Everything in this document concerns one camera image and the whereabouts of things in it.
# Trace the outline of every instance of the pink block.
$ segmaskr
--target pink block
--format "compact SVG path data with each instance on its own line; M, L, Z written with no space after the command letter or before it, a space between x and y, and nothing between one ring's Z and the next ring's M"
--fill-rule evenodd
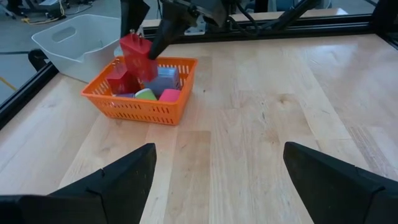
M180 90L166 89L163 91L159 101L163 102L176 102L180 97Z

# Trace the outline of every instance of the white plastic bin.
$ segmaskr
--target white plastic bin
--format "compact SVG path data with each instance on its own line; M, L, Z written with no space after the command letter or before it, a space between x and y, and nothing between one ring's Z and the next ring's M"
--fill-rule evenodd
M90 82L114 58L120 19L82 15L32 36L64 75Z

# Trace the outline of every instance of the table surface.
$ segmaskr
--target table surface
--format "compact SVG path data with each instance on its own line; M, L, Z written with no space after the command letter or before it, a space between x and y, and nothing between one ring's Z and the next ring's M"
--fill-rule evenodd
M398 180L398 52L376 35L172 45L198 58L179 126L108 119L57 75L0 131L0 194L49 194L154 142L141 223L311 223L295 141Z

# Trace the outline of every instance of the red cube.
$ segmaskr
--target red cube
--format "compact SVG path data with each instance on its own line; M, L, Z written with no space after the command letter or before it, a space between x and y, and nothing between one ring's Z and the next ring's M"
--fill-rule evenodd
M123 63L115 65L113 71L106 77L106 81L115 95L136 93L141 90L137 78L127 71L126 65Z
M152 42L137 34L128 34L120 39L127 70L145 82L157 77L157 62L148 59Z

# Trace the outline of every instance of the gray floor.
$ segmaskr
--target gray floor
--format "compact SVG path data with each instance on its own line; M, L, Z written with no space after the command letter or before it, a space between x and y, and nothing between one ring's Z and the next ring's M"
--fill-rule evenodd
M147 19L156 19L157 2L156 0L145 0L150 6ZM373 12L374 6L364 0L333 0L333 7L340 7L350 14L365 14ZM73 13L77 8L72 8L67 13ZM119 17L120 0L97 0L93 7L82 14L97 14L102 16ZM32 20L41 20L43 17L31 15ZM21 21L12 20L0 13L0 52L7 51L27 51L37 48L31 40L33 34L42 31L56 23L31 26ZM22 86L35 73L34 68L29 63L26 55L0 55L0 76L4 77L15 87ZM13 91L0 82L0 103L11 96Z

